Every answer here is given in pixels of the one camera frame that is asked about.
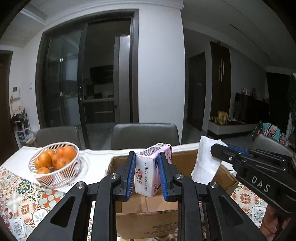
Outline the right hand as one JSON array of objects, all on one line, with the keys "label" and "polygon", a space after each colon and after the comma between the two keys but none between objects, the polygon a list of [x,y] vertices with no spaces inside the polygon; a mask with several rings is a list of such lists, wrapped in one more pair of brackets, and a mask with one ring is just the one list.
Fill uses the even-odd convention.
[{"label": "right hand", "polygon": [[268,205],[262,224],[260,226],[260,231],[263,233],[268,241],[272,241],[278,229],[279,222],[276,216],[276,210],[272,206]]}]

